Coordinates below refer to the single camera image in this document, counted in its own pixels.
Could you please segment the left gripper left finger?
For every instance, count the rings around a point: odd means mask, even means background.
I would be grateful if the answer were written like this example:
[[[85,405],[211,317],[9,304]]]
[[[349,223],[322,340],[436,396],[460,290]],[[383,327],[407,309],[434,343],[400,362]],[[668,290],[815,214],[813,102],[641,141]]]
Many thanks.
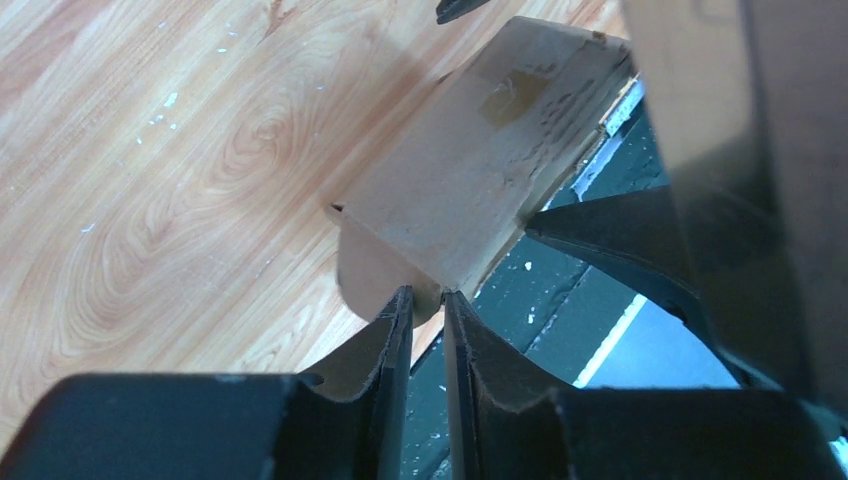
[[[411,367],[413,290],[305,371],[283,379],[277,479],[397,479]]]

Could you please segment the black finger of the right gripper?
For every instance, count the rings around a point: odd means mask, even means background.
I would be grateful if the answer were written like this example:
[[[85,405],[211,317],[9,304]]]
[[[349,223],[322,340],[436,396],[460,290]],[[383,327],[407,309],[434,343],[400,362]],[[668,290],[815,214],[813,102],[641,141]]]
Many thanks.
[[[489,0],[440,0],[436,6],[436,22],[444,25],[482,7]]]

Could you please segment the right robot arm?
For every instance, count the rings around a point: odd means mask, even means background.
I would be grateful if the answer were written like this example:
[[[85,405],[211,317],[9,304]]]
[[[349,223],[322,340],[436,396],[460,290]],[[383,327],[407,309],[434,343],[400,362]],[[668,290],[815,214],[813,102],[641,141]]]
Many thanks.
[[[847,423],[847,5],[622,5],[676,243],[646,251],[633,194],[534,215],[526,233],[657,275],[684,260],[706,340],[753,379]]]

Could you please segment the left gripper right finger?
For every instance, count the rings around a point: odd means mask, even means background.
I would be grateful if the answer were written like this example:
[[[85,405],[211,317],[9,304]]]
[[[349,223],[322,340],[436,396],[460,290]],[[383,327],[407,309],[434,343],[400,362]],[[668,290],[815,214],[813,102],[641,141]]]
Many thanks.
[[[558,408],[572,386],[491,330],[461,292],[443,305],[453,477],[568,478]]]

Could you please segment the brown cardboard box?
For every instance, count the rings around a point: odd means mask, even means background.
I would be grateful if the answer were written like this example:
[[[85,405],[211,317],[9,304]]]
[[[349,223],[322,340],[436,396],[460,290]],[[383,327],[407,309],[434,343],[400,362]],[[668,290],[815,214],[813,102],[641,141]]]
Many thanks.
[[[605,141],[635,74],[625,38],[506,22],[333,206],[346,306],[370,320],[409,286],[422,324],[444,291],[474,294],[528,218]]]

